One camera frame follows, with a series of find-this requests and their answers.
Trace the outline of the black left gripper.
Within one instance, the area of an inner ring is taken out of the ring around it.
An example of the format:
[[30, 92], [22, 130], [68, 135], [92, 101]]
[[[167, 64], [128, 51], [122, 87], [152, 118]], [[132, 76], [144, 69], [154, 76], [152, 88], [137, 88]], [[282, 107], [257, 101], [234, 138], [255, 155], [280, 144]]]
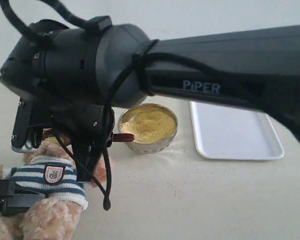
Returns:
[[44, 193], [20, 186], [13, 180], [0, 180], [0, 213], [3, 216], [24, 213], [46, 197]]

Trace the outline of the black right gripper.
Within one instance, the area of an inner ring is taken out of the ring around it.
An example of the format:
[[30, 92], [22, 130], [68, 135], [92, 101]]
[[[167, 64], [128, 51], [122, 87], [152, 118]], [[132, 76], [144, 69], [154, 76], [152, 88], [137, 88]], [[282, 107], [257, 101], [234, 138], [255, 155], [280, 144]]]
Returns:
[[109, 142], [113, 134], [113, 111], [108, 111], [105, 120], [103, 105], [75, 104], [67, 111], [53, 113], [50, 125], [73, 145], [77, 181], [94, 182], [93, 173], [102, 156], [101, 146]]

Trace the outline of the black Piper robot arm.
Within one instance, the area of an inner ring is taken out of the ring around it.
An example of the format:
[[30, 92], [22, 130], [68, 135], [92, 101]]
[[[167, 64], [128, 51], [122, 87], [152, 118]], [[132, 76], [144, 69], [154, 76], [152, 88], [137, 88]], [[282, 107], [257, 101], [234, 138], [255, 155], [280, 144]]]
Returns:
[[300, 25], [159, 40], [103, 16], [73, 29], [43, 19], [21, 32], [0, 69], [21, 100], [11, 146], [37, 149], [44, 128], [66, 134], [80, 182], [114, 140], [113, 108], [147, 96], [263, 112], [300, 143]]

